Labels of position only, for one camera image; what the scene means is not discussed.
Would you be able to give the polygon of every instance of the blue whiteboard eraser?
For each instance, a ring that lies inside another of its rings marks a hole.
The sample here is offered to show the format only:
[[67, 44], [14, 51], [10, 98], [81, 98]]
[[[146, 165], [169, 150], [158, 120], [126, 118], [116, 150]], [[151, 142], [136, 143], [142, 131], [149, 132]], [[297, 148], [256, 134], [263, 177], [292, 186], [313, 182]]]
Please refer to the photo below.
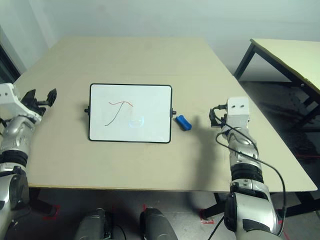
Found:
[[192, 128], [192, 125], [185, 119], [183, 115], [175, 117], [176, 122], [185, 130], [188, 131]]

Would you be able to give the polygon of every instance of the table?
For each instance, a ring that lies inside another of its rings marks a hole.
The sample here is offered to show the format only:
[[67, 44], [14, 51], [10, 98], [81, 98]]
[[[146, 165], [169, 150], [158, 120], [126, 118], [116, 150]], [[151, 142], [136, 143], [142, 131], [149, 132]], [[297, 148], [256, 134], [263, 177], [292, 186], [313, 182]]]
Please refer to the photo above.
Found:
[[250, 41], [251, 45], [234, 72], [234, 77], [239, 81], [254, 54], [258, 54], [285, 75], [292, 82], [291, 86], [299, 87], [309, 96], [303, 102], [305, 107], [317, 103], [291, 130], [320, 132], [319, 128], [303, 127], [320, 114], [320, 42], [257, 38]]
[[[172, 106], [192, 124], [172, 120], [171, 142], [88, 140], [91, 83], [168, 84]], [[67, 37], [16, 82], [21, 95], [36, 89], [39, 100], [57, 89], [52, 108], [37, 126], [27, 163], [31, 187], [228, 192], [229, 152], [210, 128], [210, 108], [246, 96], [207, 43], [179, 37]], [[250, 99], [249, 131], [260, 158], [282, 174], [288, 191], [317, 187]], [[270, 191], [282, 186], [263, 166]]]

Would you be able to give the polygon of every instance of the gray wall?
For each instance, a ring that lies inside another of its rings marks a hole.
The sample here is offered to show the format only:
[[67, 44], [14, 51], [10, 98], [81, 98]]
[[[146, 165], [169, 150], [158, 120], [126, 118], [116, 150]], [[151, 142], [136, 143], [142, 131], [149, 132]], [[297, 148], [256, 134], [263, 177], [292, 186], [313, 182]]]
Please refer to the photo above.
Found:
[[[0, 16], [2, 28], [26, 69], [47, 48], [67, 35], [203, 37], [232, 73], [248, 48], [250, 38], [320, 41], [318, 0], [1, 2], [1, 11], [7, 13], [7, 17]], [[11, 12], [14, 21], [9, 23]], [[253, 62], [246, 78], [281, 78], [258, 57]]]

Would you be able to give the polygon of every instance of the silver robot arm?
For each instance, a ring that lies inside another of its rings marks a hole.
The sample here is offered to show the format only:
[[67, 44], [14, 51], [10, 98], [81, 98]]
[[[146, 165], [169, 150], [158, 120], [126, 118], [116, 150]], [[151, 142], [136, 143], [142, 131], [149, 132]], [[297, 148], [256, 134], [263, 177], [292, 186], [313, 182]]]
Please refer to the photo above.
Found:
[[29, 203], [26, 166], [31, 139], [46, 111], [41, 106], [51, 107], [57, 97], [56, 89], [49, 92], [46, 101], [37, 101], [35, 93], [31, 90], [20, 100], [14, 85], [0, 84], [0, 106], [13, 116], [9, 121], [1, 119], [5, 128], [0, 146], [0, 239]]
[[[221, 124], [216, 121], [215, 109], [227, 111]], [[211, 109], [209, 117], [212, 127], [222, 128], [220, 135], [226, 138], [230, 149], [231, 183], [225, 204], [225, 226], [235, 232], [238, 240], [280, 239], [276, 235], [279, 232], [276, 211], [264, 184], [261, 164], [254, 160], [259, 159], [259, 153], [247, 126], [248, 98], [229, 98], [226, 105]]]

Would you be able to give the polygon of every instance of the black cable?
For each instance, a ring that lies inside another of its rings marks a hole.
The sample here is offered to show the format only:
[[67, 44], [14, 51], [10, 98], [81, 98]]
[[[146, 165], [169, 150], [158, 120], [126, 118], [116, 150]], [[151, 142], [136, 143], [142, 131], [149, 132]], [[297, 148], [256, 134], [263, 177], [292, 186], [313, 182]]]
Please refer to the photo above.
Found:
[[[219, 108], [217, 108], [217, 107], [216, 107], [216, 108], [213, 108], [213, 115], [214, 115], [214, 117], [215, 117], [217, 120], [219, 120], [221, 123], [223, 123], [223, 124], [225, 124], [226, 126], [228, 126], [230, 129], [232, 129], [232, 130], [234, 130], [234, 131], [242, 134], [245, 138], [247, 138], [249, 141], [252, 142], [252, 140], [251, 140], [250, 138], [248, 138], [245, 134], [239, 132], [239, 131], [236, 130], [234, 127], [230, 126], [230, 125], [227, 124], [226, 122], [224, 122], [224, 121], [222, 121], [221, 119], [219, 119], [219, 118], [216, 116], [215, 109], [219, 109]], [[247, 155], [247, 154], [245, 154], [245, 153], [243, 153], [243, 152], [237, 151], [237, 150], [235, 150], [235, 149], [233, 149], [233, 148], [231, 148], [231, 147], [229, 147], [229, 146], [227, 146], [227, 145], [219, 142], [219, 141], [218, 141], [218, 137], [219, 137], [220, 135], [222, 135], [222, 134], [225, 134], [225, 133], [226, 133], [226, 132], [219, 132], [219, 133], [215, 136], [215, 141], [216, 141], [218, 144], [220, 144], [221, 146], [224, 146], [225, 148], [227, 148], [227, 149], [229, 149], [229, 150], [231, 150], [231, 151], [234, 151], [234, 152], [237, 153], [237, 154], [243, 155], [243, 156], [245, 156], [245, 157], [247, 157], [247, 158], [250, 158], [250, 159], [252, 159], [252, 160], [254, 160], [254, 161], [257, 161], [257, 162], [259, 162], [259, 163], [261, 163], [261, 164], [264, 164], [264, 165], [268, 166], [269, 168], [273, 169], [273, 170], [278, 174], [278, 176], [279, 176], [279, 178], [280, 178], [280, 180], [281, 180], [281, 183], [282, 183], [282, 193], [283, 193], [283, 206], [282, 206], [283, 218], [282, 218], [280, 230], [279, 230], [279, 232], [277, 233], [277, 236], [280, 236], [280, 235], [282, 234], [283, 230], [284, 230], [285, 218], [286, 218], [286, 213], [287, 213], [286, 186], [285, 186], [285, 181], [284, 181], [283, 177], [281, 176], [280, 172], [279, 172], [274, 166], [272, 166], [272, 165], [270, 165], [270, 164], [268, 164], [268, 163], [266, 163], [266, 162], [264, 162], [264, 161], [262, 161], [262, 160], [260, 160], [260, 159], [254, 158], [253, 156], [250, 156], [250, 155]]]
[[212, 236], [215, 234], [215, 232], [217, 231], [219, 225], [222, 223], [222, 221], [224, 220], [225, 216], [223, 216], [220, 221], [218, 222], [218, 224], [215, 226], [214, 230], [212, 231], [211, 235], [209, 236], [208, 240], [210, 240], [212, 238]]
[[237, 130], [235, 127], [232, 127], [230, 126], [228, 123], [226, 123], [226, 121], [222, 121], [221, 119], [219, 119], [215, 113], [215, 110], [218, 109], [218, 110], [221, 110], [221, 109], [225, 109], [227, 106], [226, 105], [219, 105], [219, 106], [215, 106], [212, 110], [212, 113], [214, 115], [214, 117], [220, 121], [220, 123], [226, 125], [227, 127], [231, 128], [232, 130], [236, 131], [237, 133], [241, 134], [242, 136], [244, 136], [247, 140], [249, 140], [249, 142], [251, 142], [251, 144], [253, 145], [254, 149], [256, 150], [257, 154], [259, 155], [259, 150], [258, 150], [258, 147], [257, 145], [255, 144], [255, 142], [250, 138], [248, 137], [247, 135], [245, 135], [244, 133], [242, 133], [241, 131]]
[[120, 228], [120, 230], [121, 230], [121, 232], [122, 232], [122, 234], [123, 234], [124, 240], [127, 240], [127, 236], [126, 236], [126, 233], [125, 233], [124, 229], [123, 229], [120, 225], [118, 225], [118, 224], [116, 224], [116, 225], [114, 225], [114, 226]]

